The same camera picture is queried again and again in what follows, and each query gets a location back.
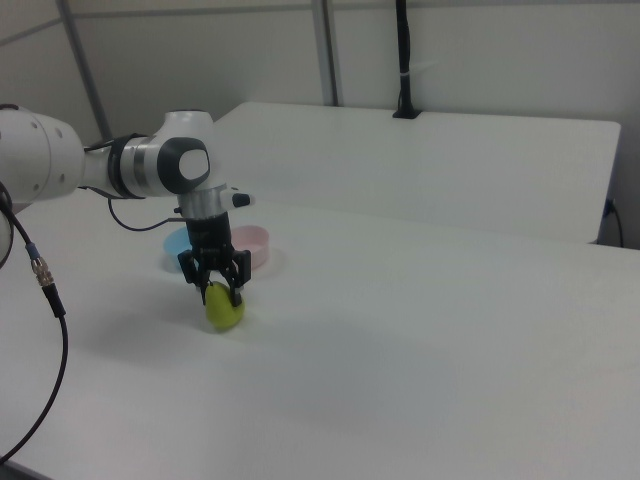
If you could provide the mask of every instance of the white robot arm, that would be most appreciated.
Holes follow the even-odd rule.
[[[251,257],[233,248],[227,211],[255,199],[227,187],[214,156],[212,128],[208,113],[179,110],[167,113],[154,135],[133,134],[84,148],[68,124],[0,105],[0,182],[14,202],[24,203],[78,187],[108,198],[176,195],[192,245],[179,256],[187,282],[200,287],[204,302],[209,274],[219,271],[236,307],[251,276]],[[0,262],[10,245],[8,223],[0,216]]]

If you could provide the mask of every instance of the white table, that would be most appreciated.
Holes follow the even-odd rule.
[[[149,224],[174,201],[133,202]],[[124,204],[116,204],[122,211]],[[234,330],[89,192],[21,213],[68,310],[58,401],[15,461],[75,479],[633,478],[640,256],[261,202]],[[16,245],[0,272],[0,450],[54,379],[57,322]]]
[[[225,174],[263,200],[589,243],[620,125],[246,103],[215,124]]]

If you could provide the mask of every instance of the white wall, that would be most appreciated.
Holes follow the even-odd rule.
[[[395,107],[395,12],[383,3],[334,1],[346,106]],[[640,248],[639,4],[416,7],[409,23],[412,63],[435,62],[412,76],[417,107],[621,123],[611,193]],[[604,240],[617,244],[613,218]]]
[[[100,139],[54,0],[0,3],[0,103],[71,124],[85,143]]]
[[[310,0],[70,5],[115,135],[180,108],[217,119],[249,100],[326,102]]]

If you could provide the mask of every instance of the pink bowl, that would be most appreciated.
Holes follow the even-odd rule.
[[[236,250],[251,252],[251,270],[258,268],[269,258],[269,232],[257,225],[245,225],[231,229],[231,242]]]

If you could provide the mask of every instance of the blue bowl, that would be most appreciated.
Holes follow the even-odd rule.
[[[182,227],[179,230],[171,233],[167,238],[164,239],[164,243],[162,244],[164,251],[173,262],[173,265],[180,270],[180,262],[178,262],[178,255],[180,255],[185,250],[191,250],[191,243],[189,243],[189,234],[187,233],[187,228]]]

